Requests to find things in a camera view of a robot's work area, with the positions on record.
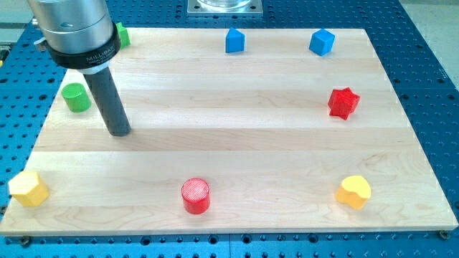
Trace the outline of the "green block behind arm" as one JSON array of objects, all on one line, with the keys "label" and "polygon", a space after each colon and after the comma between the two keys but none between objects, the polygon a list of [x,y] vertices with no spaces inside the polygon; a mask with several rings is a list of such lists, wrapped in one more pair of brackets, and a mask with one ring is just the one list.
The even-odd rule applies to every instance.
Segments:
[{"label": "green block behind arm", "polygon": [[120,48],[123,49],[131,44],[128,29],[124,27],[122,22],[118,22],[115,25],[120,37]]}]

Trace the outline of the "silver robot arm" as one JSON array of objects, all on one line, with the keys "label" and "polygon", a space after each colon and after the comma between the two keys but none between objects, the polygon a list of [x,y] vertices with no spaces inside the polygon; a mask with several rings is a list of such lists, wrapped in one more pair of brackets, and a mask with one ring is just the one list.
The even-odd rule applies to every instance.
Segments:
[{"label": "silver robot arm", "polygon": [[104,0],[28,0],[43,37],[34,42],[61,67],[94,75],[120,50]]}]

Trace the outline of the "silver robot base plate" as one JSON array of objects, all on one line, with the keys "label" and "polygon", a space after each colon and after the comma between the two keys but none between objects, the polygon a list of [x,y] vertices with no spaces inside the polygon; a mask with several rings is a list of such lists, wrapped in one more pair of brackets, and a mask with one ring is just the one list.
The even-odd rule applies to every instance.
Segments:
[{"label": "silver robot base plate", "polygon": [[262,16],[262,0],[188,0],[189,16]]}]

